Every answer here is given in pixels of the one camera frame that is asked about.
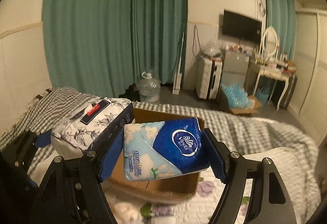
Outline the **clear water jug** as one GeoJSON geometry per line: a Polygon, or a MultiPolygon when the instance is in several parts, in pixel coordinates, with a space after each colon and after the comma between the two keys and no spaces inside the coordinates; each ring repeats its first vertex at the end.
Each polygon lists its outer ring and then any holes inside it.
{"type": "Polygon", "coordinates": [[[159,103],[161,92],[161,81],[152,76],[152,73],[141,74],[141,79],[136,83],[139,91],[140,101],[147,103],[159,103]]]}

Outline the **white wardrobe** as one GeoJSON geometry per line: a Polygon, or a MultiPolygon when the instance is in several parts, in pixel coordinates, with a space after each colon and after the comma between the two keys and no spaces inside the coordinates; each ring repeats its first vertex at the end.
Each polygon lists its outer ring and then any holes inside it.
{"type": "Polygon", "coordinates": [[[319,146],[326,143],[326,11],[297,12],[297,85],[289,110],[319,146]]]}

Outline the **white dressing table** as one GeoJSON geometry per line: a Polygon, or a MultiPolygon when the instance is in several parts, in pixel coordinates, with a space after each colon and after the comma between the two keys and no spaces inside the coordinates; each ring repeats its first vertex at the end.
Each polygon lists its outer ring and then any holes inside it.
{"type": "Polygon", "coordinates": [[[278,82],[284,83],[275,107],[276,110],[287,109],[297,83],[296,74],[285,72],[278,68],[256,64],[254,61],[251,61],[247,72],[247,80],[245,81],[251,95],[255,96],[257,93],[261,78],[273,80],[273,87],[268,96],[269,101],[271,101],[277,91],[278,82]]]}

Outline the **floral white tissue pack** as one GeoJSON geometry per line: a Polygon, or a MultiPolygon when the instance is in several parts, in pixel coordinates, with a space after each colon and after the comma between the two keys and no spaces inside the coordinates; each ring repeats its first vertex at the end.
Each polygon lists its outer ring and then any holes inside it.
{"type": "Polygon", "coordinates": [[[51,144],[65,159],[80,158],[134,121],[132,101],[96,97],[52,129],[51,144]]]}

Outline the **white ribbed suitcase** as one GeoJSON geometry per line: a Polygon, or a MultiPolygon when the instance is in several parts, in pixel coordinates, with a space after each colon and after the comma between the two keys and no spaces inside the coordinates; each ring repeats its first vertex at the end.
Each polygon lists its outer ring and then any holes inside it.
{"type": "Polygon", "coordinates": [[[204,100],[215,100],[222,73],[221,58],[203,57],[197,64],[196,92],[204,100]]]}

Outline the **black wall television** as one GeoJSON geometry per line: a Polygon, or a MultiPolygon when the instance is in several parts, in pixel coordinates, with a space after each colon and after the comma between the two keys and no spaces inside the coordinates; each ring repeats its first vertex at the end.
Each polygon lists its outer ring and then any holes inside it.
{"type": "Polygon", "coordinates": [[[261,42],[262,22],[224,10],[222,34],[244,41],[259,44],[261,42]]]}

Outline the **grey small refrigerator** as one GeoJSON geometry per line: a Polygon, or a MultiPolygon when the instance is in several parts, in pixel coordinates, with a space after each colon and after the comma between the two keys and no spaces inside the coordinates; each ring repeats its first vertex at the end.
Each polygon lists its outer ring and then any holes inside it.
{"type": "Polygon", "coordinates": [[[233,84],[244,85],[249,63],[246,53],[223,50],[221,84],[231,86],[233,84]]]}

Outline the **brown cardboard box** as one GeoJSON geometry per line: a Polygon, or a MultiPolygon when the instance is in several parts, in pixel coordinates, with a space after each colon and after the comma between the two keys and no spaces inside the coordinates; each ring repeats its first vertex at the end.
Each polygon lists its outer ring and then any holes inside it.
{"type": "Polygon", "coordinates": [[[202,143],[204,121],[134,108],[135,123],[124,128],[124,145],[104,187],[153,202],[178,204],[196,193],[209,167],[202,143]]]}

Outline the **blue Vinda tissue pack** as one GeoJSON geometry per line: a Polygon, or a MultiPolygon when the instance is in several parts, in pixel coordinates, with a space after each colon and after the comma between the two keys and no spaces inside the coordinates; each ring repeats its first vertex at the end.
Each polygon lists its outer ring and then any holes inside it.
{"type": "Polygon", "coordinates": [[[195,117],[124,126],[124,174],[128,181],[168,179],[208,167],[195,117]]]}

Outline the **green curtain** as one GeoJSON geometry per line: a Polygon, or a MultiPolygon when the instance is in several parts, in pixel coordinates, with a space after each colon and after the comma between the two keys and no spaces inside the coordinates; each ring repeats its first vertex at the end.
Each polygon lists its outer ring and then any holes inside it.
{"type": "Polygon", "coordinates": [[[172,83],[187,22],[187,0],[131,0],[134,75],[152,72],[172,83]]]}
{"type": "Polygon", "coordinates": [[[265,0],[266,26],[273,27],[280,43],[279,54],[287,54],[291,60],[294,55],[296,35],[296,12],[294,0],[265,0]]]}
{"type": "Polygon", "coordinates": [[[131,0],[43,0],[42,22],[53,87],[117,97],[134,82],[131,0]]]}

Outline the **clear plastic bag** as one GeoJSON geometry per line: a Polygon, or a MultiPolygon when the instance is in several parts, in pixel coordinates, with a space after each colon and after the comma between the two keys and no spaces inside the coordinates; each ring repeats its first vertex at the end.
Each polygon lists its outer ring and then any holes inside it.
{"type": "Polygon", "coordinates": [[[202,53],[208,57],[219,57],[221,55],[222,41],[209,41],[202,49],[202,53]]]}

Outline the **grey checked blanket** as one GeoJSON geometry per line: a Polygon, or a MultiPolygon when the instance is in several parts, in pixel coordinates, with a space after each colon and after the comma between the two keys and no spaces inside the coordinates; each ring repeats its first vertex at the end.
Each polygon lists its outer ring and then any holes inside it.
{"type": "MultiPolygon", "coordinates": [[[[97,96],[80,93],[74,88],[56,88],[30,106],[14,125],[1,134],[1,148],[25,130],[31,130],[36,134],[46,132],[74,110],[87,102],[97,100],[97,96]]],[[[220,111],[183,105],[135,102],[133,106],[155,112],[200,117],[218,140],[224,142],[230,150],[235,150],[242,155],[279,147],[289,148],[295,155],[302,172],[308,177],[314,177],[318,147],[310,136],[293,125],[270,119],[238,117],[220,111]]]]}

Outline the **white folded pole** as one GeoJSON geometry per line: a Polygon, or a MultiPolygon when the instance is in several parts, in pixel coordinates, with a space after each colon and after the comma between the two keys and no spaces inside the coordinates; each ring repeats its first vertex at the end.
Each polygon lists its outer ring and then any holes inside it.
{"type": "Polygon", "coordinates": [[[172,90],[172,94],[174,95],[179,95],[180,88],[181,88],[181,80],[182,80],[181,64],[182,64],[182,53],[184,47],[184,37],[185,37],[185,24],[182,30],[182,40],[181,40],[181,48],[180,48],[180,57],[178,60],[178,67],[174,77],[174,86],[172,90]]]}

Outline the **oval white vanity mirror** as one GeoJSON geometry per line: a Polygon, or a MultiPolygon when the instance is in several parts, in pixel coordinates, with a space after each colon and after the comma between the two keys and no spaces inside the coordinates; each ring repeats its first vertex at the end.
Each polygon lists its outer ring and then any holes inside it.
{"type": "Polygon", "coordinates": [[[273,57],[279,48],[279,37],[275,28],[269,26],[261,37],[259,53],[263,58],[273,57]]]}

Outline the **left green curtain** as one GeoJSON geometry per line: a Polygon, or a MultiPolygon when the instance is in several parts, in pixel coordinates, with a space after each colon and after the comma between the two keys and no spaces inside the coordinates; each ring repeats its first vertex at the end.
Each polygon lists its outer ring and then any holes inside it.
{"type": "Polygon", "coordinates": [[[131,0],[43,0],[42,22],[53,87],[117,97],[134,82],[131,0]]]}

